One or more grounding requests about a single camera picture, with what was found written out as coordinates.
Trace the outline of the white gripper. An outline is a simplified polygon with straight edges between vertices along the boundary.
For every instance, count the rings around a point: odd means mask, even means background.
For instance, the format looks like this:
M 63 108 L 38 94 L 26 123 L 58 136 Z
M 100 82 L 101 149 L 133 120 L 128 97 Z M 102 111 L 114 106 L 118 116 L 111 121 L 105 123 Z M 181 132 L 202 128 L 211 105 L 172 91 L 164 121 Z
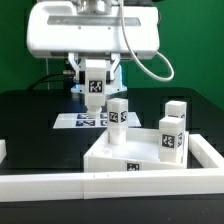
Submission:
M 121 57 L 154 57 L 159 49 L 159 12 L 155 7 L 114 6 L 108 15 L 80 14 L 70 1 L 42 1 L 31 10 L 27 47 L 37 58 L 63 58 L 85 79 L 84 59 L 106 58 L 106 83 L 115 80 Z

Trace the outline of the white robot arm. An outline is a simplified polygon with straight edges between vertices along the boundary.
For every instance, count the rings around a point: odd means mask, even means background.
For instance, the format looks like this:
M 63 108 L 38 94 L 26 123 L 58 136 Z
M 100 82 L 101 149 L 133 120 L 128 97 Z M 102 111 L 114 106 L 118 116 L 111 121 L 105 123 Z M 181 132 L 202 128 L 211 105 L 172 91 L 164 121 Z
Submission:
M 107 77 L 121 60 L 151 59 L 159 50 L 159 11 L 139 0 L 37 0 L 27 47 L 36 58 L 67 58 L 75 72 L 72 91 L 85 91 L 84 58 L 105 59 Z

